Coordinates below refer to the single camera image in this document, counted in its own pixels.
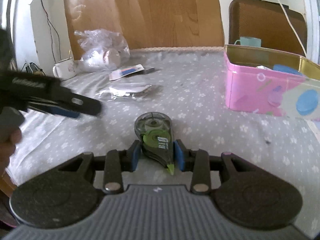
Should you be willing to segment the person's left hand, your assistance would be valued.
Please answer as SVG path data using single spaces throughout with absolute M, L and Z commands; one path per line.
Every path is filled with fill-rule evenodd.
M 10 157 L 16 150 L 16 145 L 22 140 L 22 132 L 18 128 L 16 129 L 5 142 L 1 142 L 0 148 L 0 174 L 3 176 L 5 169 L 9 165 Z

